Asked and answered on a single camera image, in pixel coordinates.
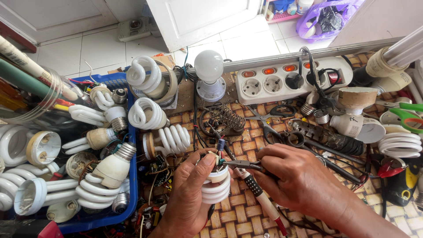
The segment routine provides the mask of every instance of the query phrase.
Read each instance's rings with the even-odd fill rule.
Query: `wall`
[[[332,46],[406,36],[423,25],[422,0],[366,0]]]
[[[119,22],[142,16],[146,0],[105,0]]]

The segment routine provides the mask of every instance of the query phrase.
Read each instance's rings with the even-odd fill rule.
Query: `blue plastic basket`
[[[107,85],[108,89],[126,89],[126,73],[114,73],[110,75],[92,75],[93,79],[99,83]],[[89,76],[74,78],[73,80],[82,82],[91,80]],[[134,104],[132,93],[128,93],[128,108]],[[135,144],[135,128],[129,124],[129,141]],[[131,160],[129,168],[130,190],[129,190],[129,206],[122,214],[115,214],[111,209],[106,208],[100,213],[88,215],[83,210],[78,212],[71,220],[59,223],[58,226],[63,234],[86,231],[97,227],[108,226],[125,221],[134,211],[138,202],[138,182],[137,182],[137,165],[136,154]]]

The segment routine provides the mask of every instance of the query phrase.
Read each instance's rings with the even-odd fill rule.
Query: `purple plastic bag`
[[[364,2],[364,0],[339,0],[339,1],[332,1],[332,2],[324,2],[320,4],[316,4],[311,6],[307,12],[298,20],[297,22],[297,33],[298,35],[306,39],[309,43],[325,41],[328,39],[335,38],[340,31],[343,29],[345,24],[349,21],[349,19],[354,15],[360,5]],[[342,13],[342,28],[340,30],[334,30],[330,32],[326,32],[320,35],[313,35],[309,38],[305,38],[306,33],[310,28],[312,28],[316,23],[318,23],[319,15],[325,7],[328,6],[336,6],[338,11],[343,11]],[[309,22],[310,19],[316,18],[313,24],[310,27],[307,27],[305,24]]]

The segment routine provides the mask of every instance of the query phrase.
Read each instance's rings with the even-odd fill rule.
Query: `white tile floor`
[[[296,24],[297,19],[268,25],[260,19],[253,19],[190,45],[187,62],[194,64],[195,57],[203,50],[215,50],[223,58],[238,61],[296,52],[304,45],[312,50],[329,46],[330,41],[309,44],[295,32]],[[89,67],[85,61],[93,68],[93,74],[105,75],[108,70],[130,65],[140,55],[165,53],[173,57],[176,65],[183,65],[186,56],[180,50],[166,53],[167,47],[161,37],[149,36],[126,43],[120,42],[116,24],[40,45],[37,53],[28,54],[29,57],[38,64],[69,77],[87,76]]]

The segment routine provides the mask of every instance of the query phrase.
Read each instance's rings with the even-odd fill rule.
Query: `power strip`
[[[148,17],[121,22],[118,24],[118,38],[121,42],[128,42],[151,35],[148,28]]]
[[[339,71],[341,75],[341,83],[336,84],[327,93],[336,91],[347,86],[352,80],[352,69],[350,65],[343,59],[338,57],[318,58],[316,62],[317,71],[320,69],[332,68]],[[236,91],[238,93],[238,100],[243,105],[250,105],[255,103],[275,102],[285,99],[295,98],[301,95],[307,95],[313,89],[312,85],[306,80],[306,75],[310,72],[305,68],[308,61],[303,61],[302,77],[303,80],[299,83],[298,89],[291,89],[286,85],[286,78],[293,77],[298,74],[298,61],[286,64],[275,64],[270,66],[261,66],[251,69],[239,70],[236,74]],[[287,66],[294,66],[295,70],[287,72]],[[326,89],[330,86],[329,76],[325,72],[320,78],[321,88]]]

